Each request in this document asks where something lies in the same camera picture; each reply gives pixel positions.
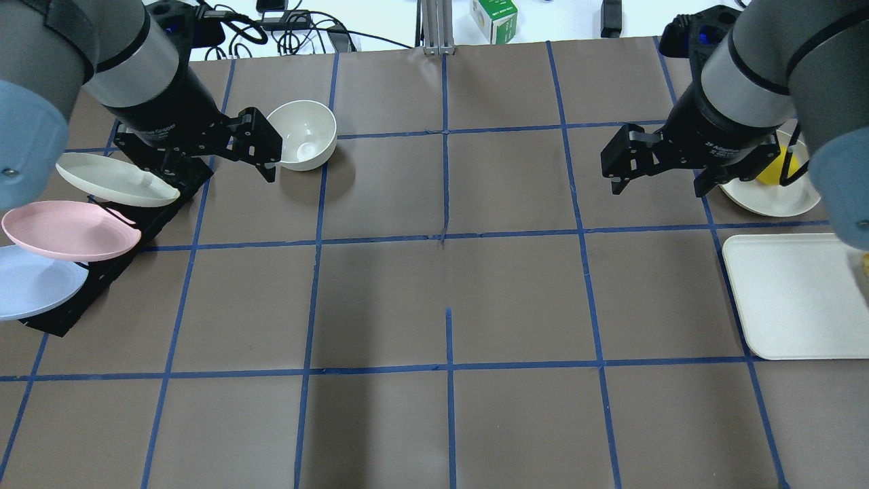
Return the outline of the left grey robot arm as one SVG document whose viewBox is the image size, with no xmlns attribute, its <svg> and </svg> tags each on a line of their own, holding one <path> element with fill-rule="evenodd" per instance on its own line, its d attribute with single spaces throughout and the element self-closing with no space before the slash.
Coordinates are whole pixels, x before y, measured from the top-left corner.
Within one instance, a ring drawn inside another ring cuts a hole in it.
<svg viewBox="0 0 869 489">
<path fill-rule="evenodd" d="M 242 161 L 276 179 L 282 137 L 256 108 L 225 115 L 189 67 L 195 33 L 162 26 L 140 1 L 3 1 L 2 208 L 33 203 L 67 148 L 87 92 L 132 134 L 134 164 Z"/>
</svg>

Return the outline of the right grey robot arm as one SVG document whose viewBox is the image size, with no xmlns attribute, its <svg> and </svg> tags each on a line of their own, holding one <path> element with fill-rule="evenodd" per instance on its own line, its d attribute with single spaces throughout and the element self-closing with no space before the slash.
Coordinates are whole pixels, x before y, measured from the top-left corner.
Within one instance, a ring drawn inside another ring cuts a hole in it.
<svg viewBox="0 0 869 489">
<path fill-rule="evenodd" d="M 685 58 L 691 83 L 660 130 L 625 124 L 602 149 L 612 193 L 668 170 L 695 170 L 705 197 L 751 181 L 779 154 L 776 132 L 796 120 L 811 155 L 808 176 L 832 229 L 867 249 L 866 1 L 752 1 L 679 15 L 659 52 Z"/>
</svg>

